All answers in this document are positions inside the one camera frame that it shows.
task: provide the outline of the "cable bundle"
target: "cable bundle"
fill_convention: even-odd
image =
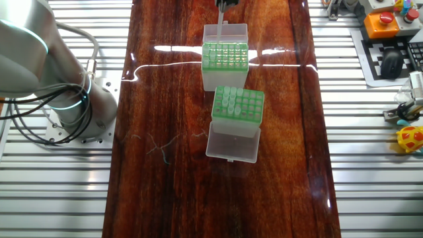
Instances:
[[[78,136],[80,136],[88,127],[88,125],[91,123],[91,119],[93,117],[93,110],[91,108],[91,103],[89,100],[89,96],[87,94],[87,91],[83,88],[83,86],[81,85],[76,85],[76,84],[60,84],[60,85],[55,85],[52,87],[46,87],[43,89],[38,89],[38,91],[41,90],[46,90],[46,89],[56,89],[54,92],[52,93],[48,93],[44,96],[41,97],[36,97],[35,99],[26,99],[26,100],[16,100],[16,99],[12,99],[12,100],[0,100],[0,103],[5,103],[5,104],[12,104],[15,107],[15,110],[17,112],[17,114],[13,113],[13,109],[10,106],[9,107],[9,111],[8,111],[8,116],[4,116],[4,117],[0,117],[0,120],[8,120],[8,119],[12,119],[13,123],[15,124],[17,130],[28,140],[34,142],[34,143],[41,143],[44,145],[59,145],[59,144],[63,144],[63,143],[69,143],[70,141],[76,139]],[[41,109],[44,105],[48,104],[49,102],[51,102],[52,100],[54,100],[55,98],[57,98],[58,96],[62,95],[63,93],[66,93],[68,91],[73,91],[76,92],[76,95],[73,97],[80,97],[81,99],[81,112],[82,115],[76,119],[76,121],[70,123],[70,124],[75,124],[76,127],[75,129],[66,137],[63,138],[59,141],[49,141],[46,140],[40,136],[38,136],[37,134],[35,134],[31,129],[28,128],[28,126],[25,124],[24,120],[23,120],[23,116],[27,116],[39,109]],[[37,106],[36,108],[33,108],[31,110],[29,110],[28,112],[23,112],[20,113],[19,112],[19,105],[20,104],[25,104],[25,103],[29,103],[29,102],[36,102],[38,100],[43,100],[42,103],[40,103],[39,106]],[[31,137],[29,137],[29,135],[27,135],[26,133],[23,132],[22,128],[19,127],[18,123],[17,123],[17,119],[20,120],[21,124],[23,125],[24,129],[27,130],[31,135],[33,135],[34,137],[38,138],[38,139],[32,139]]]

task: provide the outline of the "yellow object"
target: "yellow object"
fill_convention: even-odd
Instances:
[[[407,126],[397,132],[399,146],[410,153],[423,147],[423,126]]]
[[[414,2],[411,1],[411,6],[410,8],[412,8],[412,6],[414,6]],[[394,11],[402,11],[404,7],[404,0],[396,0],[395,1],[395,5],[394,5]]]
[[[394,37],[399,27],[395,18],[389,24],[380,23],[381,13],[370,13],[364,19],[365,29],[370,39],[391,38]]]
[[[402,11],[403,6],[404,6],[403,0],[396,0],[394,5],[394,11]]]

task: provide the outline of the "red emergency stop button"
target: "red emergency stop button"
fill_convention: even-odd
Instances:
[[[380,16],[381,24],[389,24],[393,20],[394,20],[394,15],[392,15],[392,13],[389,13],[389,12],[381,13],[381,16]]]
[[[405,15],[404,20],[407,23],[412,23],[417,18],[418,18],[418,11],[416,9],[410,9],[408,10],[408,13]]]

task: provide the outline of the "black cable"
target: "black cable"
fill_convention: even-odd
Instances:
[[[37,100],[46,99],[48,97],[51,97],[53,95],[56,95],[59,92],[63,92],[64,93],[64,92],[66,92],[68,90],[69,90],[69,88],[59,89],[59,90],[56,90],[54,92],[48,93],[46,95],[43,95],[41,97],[36,97],[35,99],[26,99],[26,100],[18,100],[18,101],[14,100],[14,99],[12,99],[12,100],[0,100],[0,103],[5,103],[5,104],[15,104],[15,103],[16,104],[24,104],[24,103],[29,103],[29,102],[35,102]]]
[[[50,102],[51,100],[53,100],[54,98],[56,98],[58,95],[54,95],[54,96],[52,96],[50,99],[48,99],[46,102]],[[82,128],[82,130],[80,130],[81,129],[81,126],[83,125],[83,123],[84,123],[84,121],[85,121],[85,118],[86,118],[86,116],[84,116],[84,118],[82,118],[81,120],[80,120],[80,122],[78,123],[78,125],[76,126],[76,128],[75,128],[75,130],[73,130],[67,137],[65,137],[65,138],[63,138],[63,139],[61,139],[61,140],[59,140],[59,141],[49,141],[49,140],[46,140],[46,139],[44,139],[44,138],[41,138],[40,136],[38,136],[37,134],[35,134],[31,129],[29,129],[28,128],[28,126],[25,124],[25,122],[24,122],[24,120],[22,119],[22,117],[21,116],[18,116],[18,118],[19,118],[19,120],[20,120],[20,122],[21,122],[21,124],[24,126],[24,128],[25,128],[25,130],[27,130],[30,134],[32,134],[33,136],[35,136],[36,138],[38,138],[39,139],[39,141],[38,140],[35,140],[35,139],[32,139],[32,138],[30,138],[28,135],[26,135],[23,131],[22,131],[22,129],[18,126],[18,124],[17,124],[17,121],[16,121],[16,118],[12,118],[12,120],[13,120],[13,123],[15,124],[15,126],[16,126],[16,128],[17,128],[17,130],[26,138],[26,139],[28,139],[28,140],[30,140],[30,141],[32,141],[32,142],[34,142],[34,143],[41,143],[41,144],[44,144],[44,145],[57,145],[57,144],[62,144],[62,143],[69,143],[70,141],[72,141],[72,140],[74,140],[74,139],[76,139],[76,138],[78,138],[87,128],[88,128],[88,126],[89,126],[89,124],[91,123],[91,120],[92,120],[92,117],[93,117],[93,110],[92,110],[92,106],[91,106],[91,103],[89,103],[89,96],[88,96],[88,94],[87,94],[87,92],[86,91],[83,91],[83,93],[82,93],[82,95],[81,95],[81,101],[82,101],[82,104],[81,104],[81,106],[82,106],[82,111],[85,111],[86,109],[90,109],[90,115],[89,115],[89,118],[88,118],[88,120],[87,120],[87,122],[85,123],[85,125],[84,125],[84,127]],[[16,111],[18,112],[18,114],[19,115],[22,115],[20,112],[19,112],[19,108],[18,108],[18,105],[17,104],[15,104],[15,109],[16,109]]]
[[[29,115],[29,114],[31,114],[33,112],[36,112],[38,109],[40,109],[44,105],[48,104],[49,102],[51,102],[52,100],[54,100],[56,97],[60,96],[60,94],[57,94],[57,95],[54,95],[54,96],[50,97],[49,99],[45,100],[43,103],[41,103],[40,105],[38,105],[36,108],[33,108],[33,109],[29,110],[28,112],[24,112],[22,114],[12,114],[10,116],[3,116],[3,117],[0,117],[0,120],[8,120],[8,119],[13,119],[13,118],[18,118],[18,117],[21,117],[21,116],[27,116],[27,115]]]
[[[409,109],[411,106],[412,105],[405,106],[405,102],[404,103],[401,103],[400,105],[398,105],[398,109],[397,109],[397,115],[398,115],[398,117],[401,118],[401,119],[403,119],[403,120],[406,120],[406,121],[414,121],[414,120],[417,120],[420,117],[420,113],[413,115],[413,117],[410,118],[410,119],[407,118],[404,115],[404,112],[403,111]]]

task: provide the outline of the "black device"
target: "black device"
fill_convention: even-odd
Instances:
[[[239,3],[239,0],[215,0],[216,7],[219,7],[219,11],[224,13],[229,8],[234,7]]]
[[[381,76],[386,79],[396,79],[403,70],[404,57],[400,50],[387,48],[383,51]]]
[[[423,42],[408,43],[407,52],[414,69],[423,71]]]

